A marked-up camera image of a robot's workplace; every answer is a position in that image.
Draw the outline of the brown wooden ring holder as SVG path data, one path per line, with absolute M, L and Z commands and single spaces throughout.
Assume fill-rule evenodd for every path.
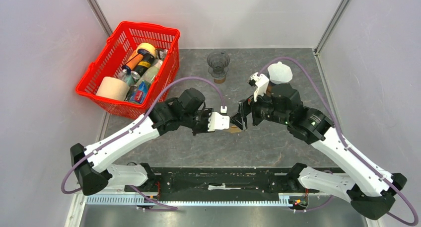
M 277 94 L 277 87 L 278 87 L 278 84 L 269 82 L 269 84 L 267 86 L 267 89 L 266 89 L 266 95 L 267 96 L 276 95 Z

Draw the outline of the grey transparent dripper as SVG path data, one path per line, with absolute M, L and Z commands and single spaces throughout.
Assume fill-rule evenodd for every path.
M 212 52 L 207 57 L 208 73 L 213 78 L 225 78 L 229 70 L 230 56 L 226 52 Z

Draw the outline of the white paper coffee filter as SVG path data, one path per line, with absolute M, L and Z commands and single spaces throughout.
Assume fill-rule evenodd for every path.
M 289 83 L 293 78 L 291 68 L 282 62 L 269 65 L 267 73 L 270 85 Z

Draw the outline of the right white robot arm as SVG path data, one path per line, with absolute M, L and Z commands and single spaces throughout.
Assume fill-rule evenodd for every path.
M 297 163 L 287 173 L 284 185 L 293 192 L 318 190 L 349 202 L 359 214 L 377 220 L 390 211 L 396 192 L 407 182 L 404 175 L 383 170 L 352 145 L 344 147 L 333 121 L 320 110 L 304 106 L 299 92 L 288 83 L 275 85 L 270 94 L 241 100 L 231 123 L 246 130 L 248 115 L 255 126 L 262 121 L 286 125 L 295 138 L 324 153 L 347 174 L 332 175 Z

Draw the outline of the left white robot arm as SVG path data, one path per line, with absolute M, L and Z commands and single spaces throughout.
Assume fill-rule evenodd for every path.
M 85 196 L 96 194 L 108 186 L 133 185 L 151 191 L 156 184 L 148 164 L 133 167 L 116 165 L 121 156 L 143 143 L 163 136 L 180 127 L 192 130 L 193 135 L 215 131 L 213 121 L 218 113 L 207 108 L 204 95 L 189 88 L 179 97 L 156 103 L 146 113 L 111 136 L 94 144 L 80 143 L 70 148 L 71 172 Z

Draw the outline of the brown paper coffee filter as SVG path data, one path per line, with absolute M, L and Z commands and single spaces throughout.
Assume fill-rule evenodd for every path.
M 238 127 L 237 127 L 237 126 L 235 126 L 235 125 L 232 125 L 232 126 L 230 126 L 230 127 L 227 129 L 227 131 L 228 131 L 229 133 L 234 134 L 234 133 L 240 133 L 240 132 L 242 132 L 242 129 L 238 128 Z

